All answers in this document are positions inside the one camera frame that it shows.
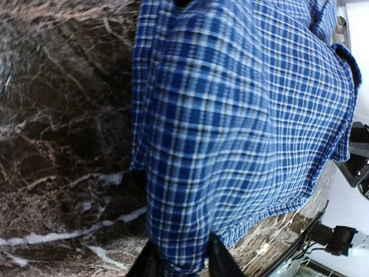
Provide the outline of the blue checked long sleeve shirt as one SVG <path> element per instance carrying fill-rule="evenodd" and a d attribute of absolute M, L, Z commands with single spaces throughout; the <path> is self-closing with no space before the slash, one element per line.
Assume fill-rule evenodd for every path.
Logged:
<path fill-rule="evenodd" d="M 130 168 L 162 276 L 198 276 L 211 233 L 234 246 L 348 160 L 361 75 L 336 24 L 336 1 L 142 2 Z"/>

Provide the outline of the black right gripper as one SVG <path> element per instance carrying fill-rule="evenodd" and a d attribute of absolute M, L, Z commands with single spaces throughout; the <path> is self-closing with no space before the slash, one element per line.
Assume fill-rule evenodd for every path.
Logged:
<path fill-rule="evenodd" d="M 352 188 L 368 199 L 368 125 L 355 122 L 349 138 L 350 157 L 337 163 Z"/>

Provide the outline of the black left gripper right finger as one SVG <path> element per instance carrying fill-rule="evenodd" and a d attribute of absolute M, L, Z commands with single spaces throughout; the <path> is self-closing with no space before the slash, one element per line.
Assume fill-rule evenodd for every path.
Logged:
<path fill-rule="evenodd" d="M 215 234 L 209 236 L 208 258 L 211 277 L 245 277 L 221 239 Z"/>

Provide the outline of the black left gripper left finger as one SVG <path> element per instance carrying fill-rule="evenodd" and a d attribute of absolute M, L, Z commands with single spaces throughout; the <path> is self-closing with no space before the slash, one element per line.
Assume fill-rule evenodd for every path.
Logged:
<path fill-rule="evenodd" d="M 161 277 L 161 261 L 152 241 L 148 241 L 125 277 Z"/>

